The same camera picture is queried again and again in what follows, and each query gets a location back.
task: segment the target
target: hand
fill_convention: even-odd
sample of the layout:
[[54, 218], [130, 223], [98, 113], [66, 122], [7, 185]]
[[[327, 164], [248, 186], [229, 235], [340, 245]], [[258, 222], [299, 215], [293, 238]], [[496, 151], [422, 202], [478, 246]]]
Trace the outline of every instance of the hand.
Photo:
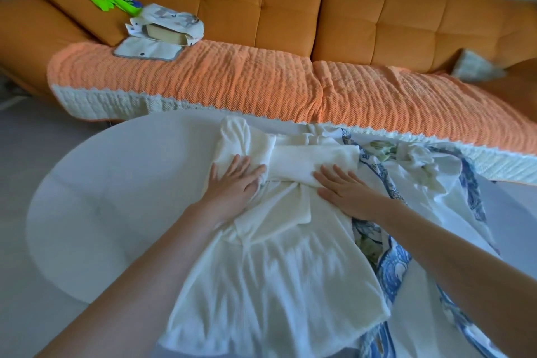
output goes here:
[[256, 193], [259, 176], [266, 167], [260, 165], [248, 173], [249, 166], [250, 157], [241, 159], [237, 154], [222, 178], [218, 178], [218, 166], [212, 164], [207, 191], [193, 206], [215, 226], [240, 214]]
[[352, 171], [346, 174], [337, 165], [333, 165], [333, 171], [321, 166], [321, 171], [315, 171], [313, 176], [325, 187], [319, 188], [319, 196], [356, 219], [377, 221], [397, 201], [372, 190]]

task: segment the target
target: forearm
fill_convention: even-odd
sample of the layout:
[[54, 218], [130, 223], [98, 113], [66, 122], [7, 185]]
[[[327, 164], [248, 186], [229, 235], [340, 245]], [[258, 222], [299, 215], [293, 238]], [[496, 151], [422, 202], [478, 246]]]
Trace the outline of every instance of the forearm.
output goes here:
[[537, 348], [537, 282], [390, 200], [377, 223], [508, 356]]
[[156, 243], [37, 356], [147, 357], [214, 223], [189, 207]]

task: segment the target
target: person's left hand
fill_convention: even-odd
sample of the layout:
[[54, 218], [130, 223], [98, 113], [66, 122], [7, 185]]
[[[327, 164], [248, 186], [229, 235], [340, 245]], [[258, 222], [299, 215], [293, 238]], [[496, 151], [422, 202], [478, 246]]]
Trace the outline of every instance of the person's left hand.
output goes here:
[[251, 172], [250, 157], [237, 154], [222, 178], [218, 178], [218, 166], [213, 163], [209, 175], [209, 185], [203, 197], [193, 204], [212, 223], [216, 225], [235, 218], [257, 191], [258, 179], [265, 172], [260, 165]]

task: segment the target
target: gray floor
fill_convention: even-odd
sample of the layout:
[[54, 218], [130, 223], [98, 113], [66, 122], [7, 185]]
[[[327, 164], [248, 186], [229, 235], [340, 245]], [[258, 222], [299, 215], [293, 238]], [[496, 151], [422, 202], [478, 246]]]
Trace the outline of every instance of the gray floor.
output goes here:
[[[78, 121], [32, 98], [0, 108], [0, 322], [8, 328], [0, 331], [0, 356], [22, 356], [23, 350], [36, 353], [83, 309], [65, 295], [64, 302], [72, 304], [68, 313], [55, 309], [52, 301], [48, 311], [32, 317], [38, 321], [32, 325], [28, 316], [17, 313], [22, 300], [52, 300], [59, 292], [27, 255], [24, 225], [28, 205], [43, 177], [71, 149], [102, 129], [102, 124]], [[537, 187], [499, 186], [537, 217]], [[498, 207], [509, 205], [498, 203], [493, 208]], [[29, 336], [29, 328], [46, 330]]]

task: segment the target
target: person's left arm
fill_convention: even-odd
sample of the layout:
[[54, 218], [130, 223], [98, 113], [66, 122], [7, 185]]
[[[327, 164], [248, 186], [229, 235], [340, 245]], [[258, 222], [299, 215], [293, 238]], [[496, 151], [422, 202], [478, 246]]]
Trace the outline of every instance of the person's left arm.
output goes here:
[[237, 155], [218, 178], [213, 164], [203, 198], [36, 356], [149, 356], [215, 228], [243, 211], [256, 192], [265, 167], [247, 173], [249, 165], [248, 157]]

